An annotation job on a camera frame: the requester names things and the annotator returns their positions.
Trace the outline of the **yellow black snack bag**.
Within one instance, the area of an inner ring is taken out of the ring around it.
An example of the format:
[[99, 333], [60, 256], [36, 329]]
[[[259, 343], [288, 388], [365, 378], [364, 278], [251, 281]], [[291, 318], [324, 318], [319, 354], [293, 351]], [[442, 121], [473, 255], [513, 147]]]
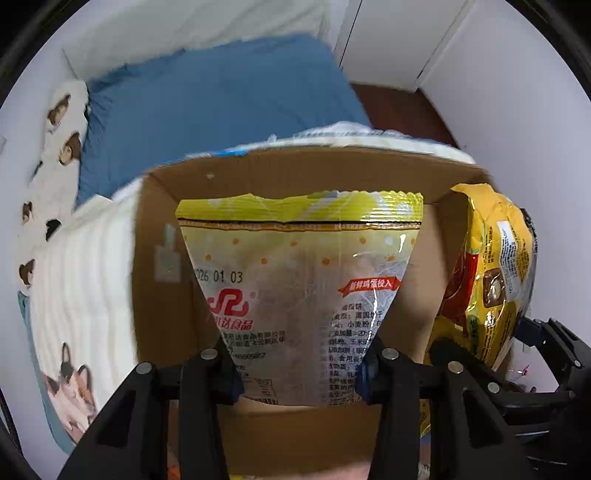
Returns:
[[497, 370], [531, 303], [535, 227], [525, 210], [487, 183], [461, 183], [452, 191], [467, 206], [467, 226], [430, 340], [450, 339]]

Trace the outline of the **yellow clear pastry snack bag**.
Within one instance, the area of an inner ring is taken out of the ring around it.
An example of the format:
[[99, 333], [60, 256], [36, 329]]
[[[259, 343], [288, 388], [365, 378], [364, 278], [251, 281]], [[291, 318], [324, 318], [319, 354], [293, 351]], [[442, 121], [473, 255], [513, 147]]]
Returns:
[[212, 320], [252, 400], [342, 406], [401, 287], [419, 193], [185, 199], [176, 209]]

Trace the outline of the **brown cardboard box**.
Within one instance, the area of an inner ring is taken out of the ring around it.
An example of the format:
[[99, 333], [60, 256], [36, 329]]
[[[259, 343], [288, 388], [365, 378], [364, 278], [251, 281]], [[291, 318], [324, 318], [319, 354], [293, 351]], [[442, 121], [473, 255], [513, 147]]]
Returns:
[[428, 154], [301, 147], [201, 157], [143, 176], [138, 358], [181, 364], [223, 340], [245, 394], [218, 410], [235, 475], [317, 473], [372, 456], [356, 399], [375, 337], [424, 356], [481, 167]]

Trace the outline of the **white striped blanket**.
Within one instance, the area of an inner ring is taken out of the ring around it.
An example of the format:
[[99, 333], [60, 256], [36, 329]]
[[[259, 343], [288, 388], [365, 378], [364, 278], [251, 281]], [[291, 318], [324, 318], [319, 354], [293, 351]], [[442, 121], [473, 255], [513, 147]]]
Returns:
[[137, 362], [169, 366], [217, 340], [174, 217], [183, 194], [404, 188], [424, 182], [438, 159], [472, 163], [447, 144], [339, 122], [188, 154], [74, 209], [37, 253], [31, 288], [19, 296], [59, 448], [71, 452], [83, 433], [73, 422], [75, 408], [58, 403], [63, 346], [76, 365], [89, 367], [95, 403], [103, 406]]

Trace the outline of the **bear print pillow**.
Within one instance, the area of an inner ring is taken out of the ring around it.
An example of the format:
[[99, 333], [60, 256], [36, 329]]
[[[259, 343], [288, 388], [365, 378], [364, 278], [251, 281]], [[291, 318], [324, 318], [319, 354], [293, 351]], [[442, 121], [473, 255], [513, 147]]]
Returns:
[[21, 208], [16, 266], [23, 293], [31, 288], [37, 253], [74, 210], [88, 100], [87, 86], [80, 80], [63, 83], [51, 96], [43, 148]]

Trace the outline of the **blue bed sheet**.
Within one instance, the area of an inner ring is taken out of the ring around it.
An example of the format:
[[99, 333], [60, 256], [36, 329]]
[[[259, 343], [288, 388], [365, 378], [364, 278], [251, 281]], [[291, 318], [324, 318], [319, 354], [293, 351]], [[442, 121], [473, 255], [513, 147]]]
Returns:
[[114, 69], [87, 89], [78, 205], [188, 154], [370, 123], [332, 51], [304, 34], [181, 50]]

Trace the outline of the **white padded headboard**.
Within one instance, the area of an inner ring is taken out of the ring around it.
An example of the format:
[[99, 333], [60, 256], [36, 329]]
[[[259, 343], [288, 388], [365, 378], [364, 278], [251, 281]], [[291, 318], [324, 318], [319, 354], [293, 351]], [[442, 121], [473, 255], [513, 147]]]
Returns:
[[87, 81], [125, 64], [178, 50], [297, 33], [321, 36], [325, 1], [142, 1], [63, 47], [74, 75]]

